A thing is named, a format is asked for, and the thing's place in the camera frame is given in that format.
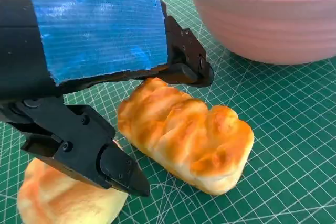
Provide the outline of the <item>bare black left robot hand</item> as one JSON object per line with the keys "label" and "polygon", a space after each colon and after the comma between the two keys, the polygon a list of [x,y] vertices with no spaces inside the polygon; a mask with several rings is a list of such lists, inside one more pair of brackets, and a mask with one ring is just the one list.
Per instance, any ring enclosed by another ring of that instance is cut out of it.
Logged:
{"label": "bare black left robot hand", "polygon": [[192,87],[214,80],[203,46],[162,0],[1,0],[1,121],[25,135],[22,150],[56,170],[148,196],[113,126],[63,96],[154,77]]}

